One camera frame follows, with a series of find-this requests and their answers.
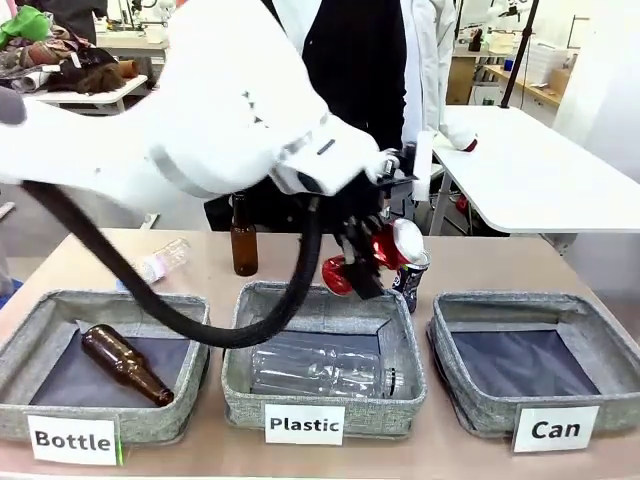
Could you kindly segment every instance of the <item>black can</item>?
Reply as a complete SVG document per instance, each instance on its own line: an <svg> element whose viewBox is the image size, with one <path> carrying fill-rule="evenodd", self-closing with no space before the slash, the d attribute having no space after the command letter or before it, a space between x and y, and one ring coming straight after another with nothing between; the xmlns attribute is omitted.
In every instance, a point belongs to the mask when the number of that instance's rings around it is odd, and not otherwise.
<svg viewBox="0 0 640 480"><path fill-rule="evenodd" d="M410 313L415 312L418 306L418 285L420 285L422 274L429 269L431 264L427 252L424 252L423 255L424 262L420 262L420 265L410 264L400 267L393 281L393 289L402 294Z"/></svg>

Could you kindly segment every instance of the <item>brown bottle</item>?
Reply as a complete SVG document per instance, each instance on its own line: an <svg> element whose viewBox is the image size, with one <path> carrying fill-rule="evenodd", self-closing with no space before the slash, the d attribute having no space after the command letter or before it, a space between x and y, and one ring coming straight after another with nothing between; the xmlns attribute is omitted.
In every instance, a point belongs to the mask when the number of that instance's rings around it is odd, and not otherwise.
<svg viewBox="0 0 640 480"><path fill-rule="evenodd" d="M173 402L173 392L151 371L147 359L109 325L87 330L82 349L118 383L135 388L159 407Z"/></svg>
<svg viewBox="0 0 640 480"><path fill-rule="evenodd" d="M233 223L231 224L231 252L233 269L241 277L258 271L258 243L256 227L249 221L244 195L233 195Z"/></svg>

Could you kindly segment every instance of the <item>fabric pile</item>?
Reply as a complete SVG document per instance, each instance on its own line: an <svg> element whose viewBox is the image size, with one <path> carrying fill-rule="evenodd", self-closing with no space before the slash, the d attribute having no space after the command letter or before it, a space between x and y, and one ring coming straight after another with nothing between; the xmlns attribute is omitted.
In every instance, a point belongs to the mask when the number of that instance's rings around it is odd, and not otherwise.
<svg viewBox="0 0 640 480"><path fill-rule="evenodd" d="M55 24L53 16L25 5L0 25L0 86L20 93L39 89L82 94L121 88L137 68Z"/></svg>

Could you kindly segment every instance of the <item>white robotic arm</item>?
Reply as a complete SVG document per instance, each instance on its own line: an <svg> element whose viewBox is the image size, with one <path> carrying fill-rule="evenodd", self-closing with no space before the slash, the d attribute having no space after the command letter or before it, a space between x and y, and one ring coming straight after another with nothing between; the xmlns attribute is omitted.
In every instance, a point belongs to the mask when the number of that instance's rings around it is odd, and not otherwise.
<svg viewBox="0 0 640 480"><path fill-rule="evenodd" d="M376 180L385 156L329 113L261 2L191 0L170 41L159 90L124 114L81 117L27 98L23 121L0 125L3 179L89 189L142 211L268 174L285 193L334 195L362 171Z"/></svg>

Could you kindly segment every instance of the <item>bottle neck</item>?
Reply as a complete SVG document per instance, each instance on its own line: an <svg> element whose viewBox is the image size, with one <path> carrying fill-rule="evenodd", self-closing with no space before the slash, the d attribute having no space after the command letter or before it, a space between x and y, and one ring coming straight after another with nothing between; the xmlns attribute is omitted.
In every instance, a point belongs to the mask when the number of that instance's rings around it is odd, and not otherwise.
<svg viewBox="0 0 640 480"><path fill-rule="evenodd" d="M243 194L235 193L233 198L233 226L249 227L249 209L247 207L247 199Z"/></svg>

